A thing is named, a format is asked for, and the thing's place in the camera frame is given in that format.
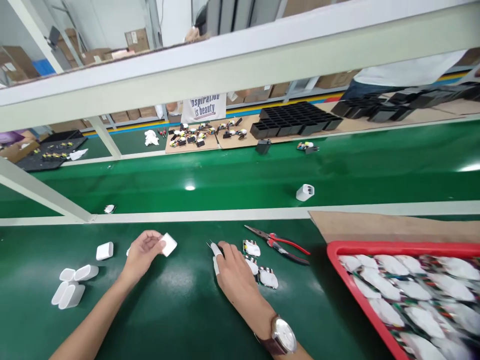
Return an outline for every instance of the black tray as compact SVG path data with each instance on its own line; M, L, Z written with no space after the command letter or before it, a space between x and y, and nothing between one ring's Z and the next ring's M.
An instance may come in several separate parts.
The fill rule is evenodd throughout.
M34 153L32 151L22 160L17 162L16 165L22 170L26 171L27 173L57 169L60 167L60 165L62 165L65 161L67 161L67 159L59 158L58 160L44 161L42 155L45 153L57 153L57 154L66 153L67 155L70 155L74 150L78 149L78 147L82 145L85 141L87 141L86 137L71 138L69 140L61 140L61 141L53 141L53 142L44 142L40 144L40 147L38 148L40 150L39 153ZM68 143L68 142L73 143L73 146L70 146L68 148L60 148L61 143Z

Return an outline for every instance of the t-shirt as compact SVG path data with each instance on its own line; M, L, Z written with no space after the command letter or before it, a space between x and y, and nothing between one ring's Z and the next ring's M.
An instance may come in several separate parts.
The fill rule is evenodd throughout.
M421 57L390 64L366 67L355 75L355 81L363 84L390 87L429 85L438 80L455 65L467 50Z
M232 91L178 101L175 111L171 114L181 114L182 123L225 119L227 117L227 97L234 101L238 96Z

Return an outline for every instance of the red plastic crate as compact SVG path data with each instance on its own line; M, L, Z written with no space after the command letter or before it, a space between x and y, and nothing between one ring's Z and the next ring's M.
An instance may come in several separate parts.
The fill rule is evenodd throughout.
M480 256L480 244L446 242L389 242L389 241L334 241L328 244L327 254L333 267L341 276L355 300L378 332L396 360L409 360L407 354L385 324L377 316L369 301L360 292L349 273L342 266L339 255L410 255L429 254L455 258Z

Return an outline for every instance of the white charger block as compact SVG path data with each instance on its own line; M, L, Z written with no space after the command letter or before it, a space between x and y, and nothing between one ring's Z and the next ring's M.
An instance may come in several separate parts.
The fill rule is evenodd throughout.
M173 250L175 250L175 248L177 247L177 242L174 240L173 237L169 235L168 232L163 235L160 240L163 240L166 243L161 253L165 255L165 257L167 257L172 253Z
M114 243L109 241L96 248L96 259L98 261L111 258L114 255Z
M79 283L76 281L62 281L58 289L55 291L55 295L51 298L52 305L58 305L60 303L60 299L65 293L65 290L69 287L69 285L78 285Z
M86 281L96 277L99 274L99 267L95 265L85 265L75 271L75 281Z
M63 293L58 308L60 310L76 307L85 291L85 285L69 284Z
M301 188L296 192L296 199L305 201L315 195L315 188L312 185L303 184Z
M71 268L65 268L63 271L60 273L60 280L61 281L72 281L75 276L75 270Z

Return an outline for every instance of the green workbench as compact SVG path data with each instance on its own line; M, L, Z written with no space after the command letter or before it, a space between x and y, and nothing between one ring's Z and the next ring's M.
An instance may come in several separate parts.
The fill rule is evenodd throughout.
M312 251L311 267L283 258L246 229L248 224L294 239ZM314 359L389 360L391 355L326 257L326 244L309 219L0 227L0 359L47 359L112 285L126 251L143 230L178 241L155 259L114 320L98 359L269 359L221 293L206 242L241 246L257 240L259 265L279 280L261 293L292 326ZM98 245L112 241L114 256L96 261ZM77 307L50 301L64 268L100 266L86 281Z
M93 214L108 204L121 214L480 199L480 171L462 171L480 164L480 120L312 141L319 151L310 155L285 142L266 155L252 147L198 151L33 175ZM295 199L302 184L316 192L305 203ZM0 218L54 215L0 186Z

